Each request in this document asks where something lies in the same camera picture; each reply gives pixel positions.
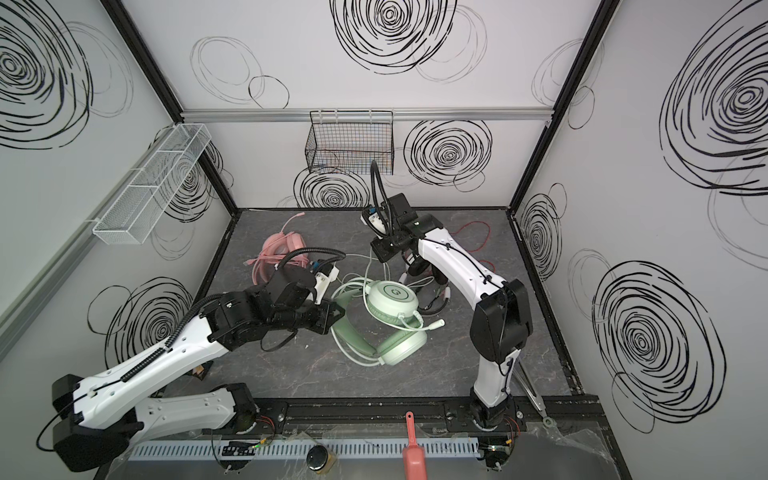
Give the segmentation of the green headphones with cable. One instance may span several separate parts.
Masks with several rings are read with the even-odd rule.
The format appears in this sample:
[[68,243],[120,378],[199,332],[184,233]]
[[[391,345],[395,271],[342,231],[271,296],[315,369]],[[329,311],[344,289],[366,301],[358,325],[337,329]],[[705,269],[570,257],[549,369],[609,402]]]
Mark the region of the green headphones with cable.
[[[376,257],[369,252],[363,258],[367,260],[365,271],[344,277],[331,294],[331,300],[344,310],[342,319],[331,327],[331,335],[340,352],[360,367],[395,366],[421,349],[430,331],[445,326],[442,319],[427,324],[425,319],[441,310],[429,310],[419,303],[418,291],[433,284],[435,277],[408,281],[408,274],[403,273],[394,281],[389,266],[384,265],[384,277],[372,279],[369,272]],[[394,333],[377,346],[368,342],[349,320],[349,307],[355,301],[362,303],[375,322]]]

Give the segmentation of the pink headphones with cable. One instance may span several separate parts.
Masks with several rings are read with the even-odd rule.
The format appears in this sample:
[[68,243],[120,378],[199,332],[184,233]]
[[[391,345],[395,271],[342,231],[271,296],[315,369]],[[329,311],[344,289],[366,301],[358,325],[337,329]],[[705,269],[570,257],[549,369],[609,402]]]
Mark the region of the pink headphones with cable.
[[288,253],[306,247],[300,233],[287,230],[293,220],[304,215],[304,212],[300,212],[291,216],[278,232],[270,235],[263,242],[259,254],[245,262],[251,267],[251,280],[254,285],[266,283],[271,278],[275,267]]

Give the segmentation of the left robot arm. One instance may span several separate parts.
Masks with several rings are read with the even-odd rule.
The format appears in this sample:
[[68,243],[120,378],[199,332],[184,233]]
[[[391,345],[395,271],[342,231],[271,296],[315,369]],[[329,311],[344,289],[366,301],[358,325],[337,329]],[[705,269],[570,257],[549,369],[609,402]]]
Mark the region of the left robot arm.
[[[312,252],[320,260],[293,264]],[[52,386],[56,414],[43,428],[52,435],[47,452],[70,471],[84,472],[155,438],[193,430],[251,432],[265,418],[244,383],[185,397],[156,393],[194,367],[261,342],[272,331],[290,338],[301,329],[327,334],[345,310],[325,298],[318,276],[334,272],[345,256],[327,247],[291,251],[266,283],[203,298],[167,337],[124,362],[89,377],[61,377]]]

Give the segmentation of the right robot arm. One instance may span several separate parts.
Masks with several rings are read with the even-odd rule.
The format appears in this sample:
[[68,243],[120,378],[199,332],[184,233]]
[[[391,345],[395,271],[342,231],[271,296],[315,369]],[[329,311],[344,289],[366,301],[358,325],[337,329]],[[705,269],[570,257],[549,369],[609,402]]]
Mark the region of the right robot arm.
[[433,215],[413,210],[404,195],[387,196],[375,161],[370,184],[372,204],[361,219],[375,234],[376,258],[386,263],[410,254],[413,262],[443,275],[473,309],[470,340],[480,360],[470,410],[475,424],[490,431],[504,420],[513,371],[533,331],[527,290],[486,268]]

